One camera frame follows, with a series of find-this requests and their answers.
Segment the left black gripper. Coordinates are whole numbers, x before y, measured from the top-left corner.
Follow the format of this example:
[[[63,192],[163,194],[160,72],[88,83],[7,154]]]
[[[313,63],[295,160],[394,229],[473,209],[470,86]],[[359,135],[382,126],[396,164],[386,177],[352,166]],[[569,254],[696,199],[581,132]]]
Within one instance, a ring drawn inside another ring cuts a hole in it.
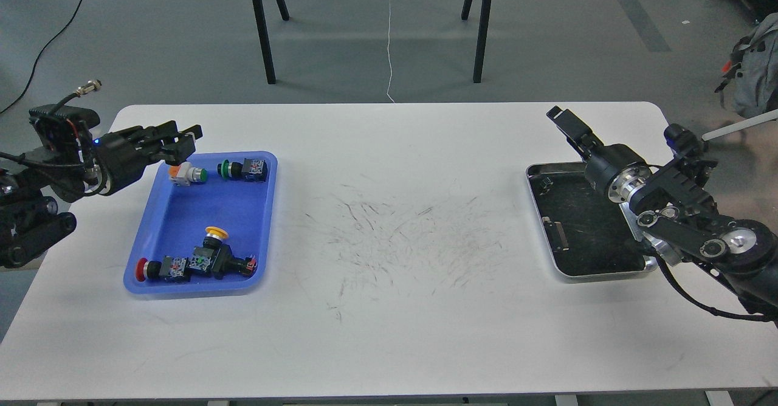
[[[175,123],[139,127],[130,134],[106,134],[94,140],[103,180],[97,193],[109,196],[142,178],[146,166],[163,162],[178,166],[195,153],[203,137],[200,125],[178,130]]]

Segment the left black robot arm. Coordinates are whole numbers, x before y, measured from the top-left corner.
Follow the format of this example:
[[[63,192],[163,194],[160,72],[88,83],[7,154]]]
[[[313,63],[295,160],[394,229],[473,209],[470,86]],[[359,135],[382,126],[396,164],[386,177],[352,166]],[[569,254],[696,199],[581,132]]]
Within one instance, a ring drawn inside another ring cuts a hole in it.
[[[75,231],[75,215],[59,210],[58,200],[112,195],[141,179],[147,166],[180,165],[195,153],[202,127],[178,130],[173,120],[94,138],[90,131],[99,125],[99,115],[69,102],[100,88],[100,80],[89,80],[58,103],[31,109],[30,124],[41,146],[19,155],[2,153],[23,167],[19,173],[2,170],[4,268],[27,265]]]

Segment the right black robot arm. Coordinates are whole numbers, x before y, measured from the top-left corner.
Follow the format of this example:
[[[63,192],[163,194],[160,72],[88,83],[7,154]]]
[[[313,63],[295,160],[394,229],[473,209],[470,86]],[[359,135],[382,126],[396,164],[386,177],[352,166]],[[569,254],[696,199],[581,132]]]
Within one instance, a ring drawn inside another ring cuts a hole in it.
[[[642,235],[639,245],[654,256],[672,289],[689,303],[716,315],[750,322],[776,322],[776,234],[766,224],[719,212],[704,189],[717,161],[705,157],[706,145],[673,123],[664,138],[673,157],[650,165],[626,145],[605,145],[577,115],[558,106],[547,112],[585,164],[593,190],[629,210],[628,223]],[[691,263],[736,295],[744,314],[700,303],[670,271]]]

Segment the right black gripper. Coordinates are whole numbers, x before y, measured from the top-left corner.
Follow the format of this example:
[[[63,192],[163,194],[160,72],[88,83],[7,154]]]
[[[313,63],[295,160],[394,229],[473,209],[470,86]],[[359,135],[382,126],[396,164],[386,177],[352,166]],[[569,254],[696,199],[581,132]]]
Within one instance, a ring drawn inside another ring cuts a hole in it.
[[[595,192],[613,203],[625,203],[652,176],[647,162],[626,145],[603,146],[591,127],[569,109],[546,113],[582,160],[584,177]]]

